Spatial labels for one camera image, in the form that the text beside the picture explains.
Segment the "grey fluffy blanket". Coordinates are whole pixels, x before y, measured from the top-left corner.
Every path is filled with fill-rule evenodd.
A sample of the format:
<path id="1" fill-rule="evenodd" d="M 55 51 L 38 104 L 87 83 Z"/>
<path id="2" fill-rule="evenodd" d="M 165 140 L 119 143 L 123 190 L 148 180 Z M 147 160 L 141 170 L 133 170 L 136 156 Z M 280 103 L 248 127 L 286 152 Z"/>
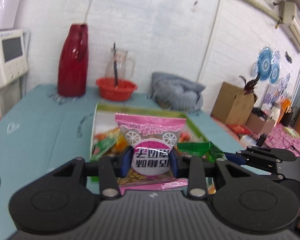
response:
<path id="1" fill-rule="evenodd" d="M 164 109 L 197 112 L 203 106 L 205 86 L 174 74 L 153 72 L 151 98 Z"/>

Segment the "green cardboard box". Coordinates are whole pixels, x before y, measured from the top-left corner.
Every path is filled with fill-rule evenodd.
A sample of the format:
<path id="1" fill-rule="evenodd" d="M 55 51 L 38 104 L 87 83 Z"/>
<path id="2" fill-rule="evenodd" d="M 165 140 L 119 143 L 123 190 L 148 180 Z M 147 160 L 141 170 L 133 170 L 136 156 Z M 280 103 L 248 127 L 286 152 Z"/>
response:
<path id="1" fill-rule="evenodd" d="M 103 105 L 97 104 L 94 119 L 93 119 L 93 129 L 91 136 L 91 154 L 90 160 L 92 160 L 91 155 L 93 151 L 93 139 L 94 135 L 97 133 L 105 132 L 110 129 L 114 129 L 118 127 L 117 122 L 115 121 L 115 114 L 123 113 L 123 114 L 131 114 L 131 115 L 145 115 L 145 116 L 158 116 L 158 117 L 166 117 L 166 118 L 185 118 L 186 125 L 182 131 L 182 134 L 179 138 L 178 143 L 180 142 L 205 142 L 209 141 L 206 139 L 205 135 L 195 126 L 195 124 L 187 117 L 184 113 L 178 113 L 173 111 L 163 111 L 163 110 L 155 110 L 149 108 L 134 108 L 127 106 L 114 106 L 114 105 Z M 120 155 L 124 149 L 130 146 L 128 142 L 125 140 L 125 137 L 121 134 L 114 145 L 107 153 L 102 156 L 110 156 L 114 157 L 115 155 Z M 185 179 L 177 179 L 170 183 L 161 183 L 159 184 L 162 188 L 171 188 L 186 185 L 187 181 Z"/>

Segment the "white machine with screen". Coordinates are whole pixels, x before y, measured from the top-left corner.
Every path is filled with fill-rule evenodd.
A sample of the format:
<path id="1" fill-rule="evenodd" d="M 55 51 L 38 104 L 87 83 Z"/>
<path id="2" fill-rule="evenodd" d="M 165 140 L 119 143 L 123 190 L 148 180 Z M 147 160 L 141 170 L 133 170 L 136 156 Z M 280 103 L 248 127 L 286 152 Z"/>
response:
<path id="1" fill-rule="evenodd" d="M 0 31 L 0 88 L 29 71 L 21 29 Z"/>

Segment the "pink snack bag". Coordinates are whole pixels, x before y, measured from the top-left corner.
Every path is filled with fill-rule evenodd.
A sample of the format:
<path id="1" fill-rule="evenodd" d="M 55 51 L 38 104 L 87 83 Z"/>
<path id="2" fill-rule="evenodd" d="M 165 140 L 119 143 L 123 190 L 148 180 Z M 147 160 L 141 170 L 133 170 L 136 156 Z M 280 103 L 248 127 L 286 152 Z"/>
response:
<path id="1" fill-rule="evenodd" d="M 170 183 L 175 180 L 169 155 L 186 125 L 185 118 L 117 113 L 115 121 L 133 148 L 132 163 L 120 187 Z"/>

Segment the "blue paper fan decoration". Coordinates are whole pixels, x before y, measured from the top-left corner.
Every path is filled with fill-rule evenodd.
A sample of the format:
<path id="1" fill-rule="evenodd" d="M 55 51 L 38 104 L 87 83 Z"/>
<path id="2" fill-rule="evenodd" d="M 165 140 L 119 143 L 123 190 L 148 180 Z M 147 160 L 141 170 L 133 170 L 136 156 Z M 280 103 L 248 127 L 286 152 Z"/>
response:
<path id="1" fill-rule="evenodd" d="M 269 46 L 264 47 L 260 51 L 256 61 L 260 81 L 266 81 L 269 79 L 272 71 L 272 57 L 273 50 Z"/>

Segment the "white air conditioner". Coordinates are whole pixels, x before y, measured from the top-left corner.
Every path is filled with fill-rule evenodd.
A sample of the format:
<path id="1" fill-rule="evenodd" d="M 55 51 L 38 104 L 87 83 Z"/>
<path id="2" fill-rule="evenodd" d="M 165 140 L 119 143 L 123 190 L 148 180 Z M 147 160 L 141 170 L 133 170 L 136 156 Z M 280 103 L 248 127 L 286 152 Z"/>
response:
<path id="1" fill-rule="evenodd" d="M 300 53 L 300 10 L 294 2 L 281 1 L 279 6 L 280 25 Z"/>

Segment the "red plastic basin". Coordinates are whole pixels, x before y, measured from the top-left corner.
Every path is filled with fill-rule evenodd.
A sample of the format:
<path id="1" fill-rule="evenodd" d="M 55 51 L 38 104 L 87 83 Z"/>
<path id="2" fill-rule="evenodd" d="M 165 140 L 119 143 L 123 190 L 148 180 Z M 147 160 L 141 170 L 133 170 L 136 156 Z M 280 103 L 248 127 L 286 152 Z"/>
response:
<path id="1" fill-rule="evenodd" d="M 101 77 L 96 80 L 99 94 L 102 98 L 110 101 L 127 101 L 138 89 L 138 86 L 124 79 L 118 79 L 118 85 L 115 85 L 113 77 Z"/>

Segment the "brown cardboard box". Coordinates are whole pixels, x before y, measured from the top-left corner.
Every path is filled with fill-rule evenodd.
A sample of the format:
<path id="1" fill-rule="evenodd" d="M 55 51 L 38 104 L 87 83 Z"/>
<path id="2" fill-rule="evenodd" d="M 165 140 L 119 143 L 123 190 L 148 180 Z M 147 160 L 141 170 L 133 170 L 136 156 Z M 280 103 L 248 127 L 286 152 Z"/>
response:
<path id="1" fill-rule="evenodd" d="M 211 116 L 229 125 L 245 125 L 255 104 L 253 93 L 223 82 L 212 109 Z"/>

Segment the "glass pitcher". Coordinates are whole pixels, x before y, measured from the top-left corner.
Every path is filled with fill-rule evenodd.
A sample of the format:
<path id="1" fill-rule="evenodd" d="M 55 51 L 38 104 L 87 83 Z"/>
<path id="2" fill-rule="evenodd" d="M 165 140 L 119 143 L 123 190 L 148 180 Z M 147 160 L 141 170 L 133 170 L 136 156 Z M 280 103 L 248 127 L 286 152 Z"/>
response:
<path id="1" fill-rule="evenodd" d="M 130 80 L 134 75 L 135 60 L 130 56 L 129 51 L 122 48 L 116 48 L 116 61 L 118 79 Z M 111 58 L 107 65 L 105 77 L 114 78 L 113 62 L 112 48 Z"/>

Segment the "red thermos jug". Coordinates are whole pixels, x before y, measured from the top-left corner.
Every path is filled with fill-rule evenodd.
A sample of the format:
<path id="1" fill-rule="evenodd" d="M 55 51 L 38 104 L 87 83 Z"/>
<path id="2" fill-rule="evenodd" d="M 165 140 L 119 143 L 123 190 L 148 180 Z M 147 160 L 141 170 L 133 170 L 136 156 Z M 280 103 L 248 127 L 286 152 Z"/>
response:
<path id="1" fill-rule="evenodd" d="M 86 92 L 89 61 L 88 25 L 72 24 L 61 51 L 57 93 L 63 97 L 80 97 Z"/>

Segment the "green snack bag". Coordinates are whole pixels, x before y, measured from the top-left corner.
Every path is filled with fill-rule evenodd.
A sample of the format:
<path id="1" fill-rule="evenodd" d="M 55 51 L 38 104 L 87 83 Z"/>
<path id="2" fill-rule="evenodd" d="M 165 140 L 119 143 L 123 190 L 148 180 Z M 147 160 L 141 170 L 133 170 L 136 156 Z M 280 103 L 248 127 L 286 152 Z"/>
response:
<path id="1" fill-rule="evenodd" d="M 214 163 L 218 158 L 224 159 L 224 152 L 210 141 L 180 142 L 177 144 L 177 149 L 184 156 L 197 156 L 205 162 Z"/>

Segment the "red book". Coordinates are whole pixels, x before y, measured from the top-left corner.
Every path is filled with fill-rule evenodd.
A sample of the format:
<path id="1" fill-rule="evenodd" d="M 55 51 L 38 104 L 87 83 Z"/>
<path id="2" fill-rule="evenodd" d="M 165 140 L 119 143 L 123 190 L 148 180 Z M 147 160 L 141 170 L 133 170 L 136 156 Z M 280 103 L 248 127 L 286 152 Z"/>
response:
<path id="1" fill-rule="evenodd" d="M 227 127 L 234 132 L 236 135 L 249 135 L 252 134 L 251 130 L 243 125 L 228 124 Z"/>

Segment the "black stirring stick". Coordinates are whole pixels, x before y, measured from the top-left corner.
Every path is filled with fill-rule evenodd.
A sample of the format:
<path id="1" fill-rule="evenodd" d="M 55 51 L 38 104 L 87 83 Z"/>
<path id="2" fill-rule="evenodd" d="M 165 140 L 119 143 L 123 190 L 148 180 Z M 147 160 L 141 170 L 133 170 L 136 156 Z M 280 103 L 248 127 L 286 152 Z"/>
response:
<path id="1" fill-rule="evenodd" d="M 117 87 L 119 85 L 118 74 L 117 74 L 117 61 L 116 61 L 116 43 L 113 44 L 113 70 L 114 70 L 114 85 Z"/>

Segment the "small open cardboard box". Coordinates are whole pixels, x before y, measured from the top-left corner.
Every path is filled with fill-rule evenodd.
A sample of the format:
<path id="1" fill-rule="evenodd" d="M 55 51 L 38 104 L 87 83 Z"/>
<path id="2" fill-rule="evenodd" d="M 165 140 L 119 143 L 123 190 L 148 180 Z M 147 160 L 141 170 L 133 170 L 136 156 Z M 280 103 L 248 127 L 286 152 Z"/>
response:
<path id="1" fill-rule="evenodd" d="M 253 108 L 245 126 L 255 134 L 268 135 L 275 126 L 275 121 L 260 108 Z"/>

